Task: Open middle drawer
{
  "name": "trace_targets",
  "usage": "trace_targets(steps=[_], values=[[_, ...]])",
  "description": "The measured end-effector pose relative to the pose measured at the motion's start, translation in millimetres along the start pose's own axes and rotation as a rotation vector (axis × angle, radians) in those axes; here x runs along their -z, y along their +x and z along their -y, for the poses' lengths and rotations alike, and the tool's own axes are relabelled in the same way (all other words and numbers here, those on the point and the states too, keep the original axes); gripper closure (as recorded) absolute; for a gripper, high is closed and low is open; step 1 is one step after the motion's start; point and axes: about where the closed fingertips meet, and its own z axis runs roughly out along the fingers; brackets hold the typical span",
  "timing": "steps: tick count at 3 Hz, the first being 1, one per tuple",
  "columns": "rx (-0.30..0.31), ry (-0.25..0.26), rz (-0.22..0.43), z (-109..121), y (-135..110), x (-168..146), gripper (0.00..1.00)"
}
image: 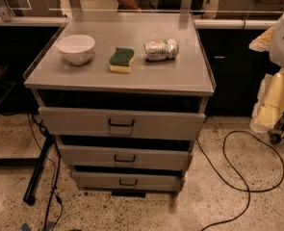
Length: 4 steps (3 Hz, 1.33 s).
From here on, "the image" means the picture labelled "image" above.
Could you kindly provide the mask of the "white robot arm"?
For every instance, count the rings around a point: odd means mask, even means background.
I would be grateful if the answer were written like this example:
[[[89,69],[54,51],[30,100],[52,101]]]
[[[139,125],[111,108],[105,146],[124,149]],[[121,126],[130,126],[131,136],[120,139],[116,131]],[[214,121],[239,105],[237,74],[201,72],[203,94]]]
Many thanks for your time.
[[[250,129],[267,133],[284,114],[284,13],[274,26],[254,39],[249,48],[257,52],[268,51],[270,61],[280,70],[273,76],[267,74],[262,81],[250,121]]]

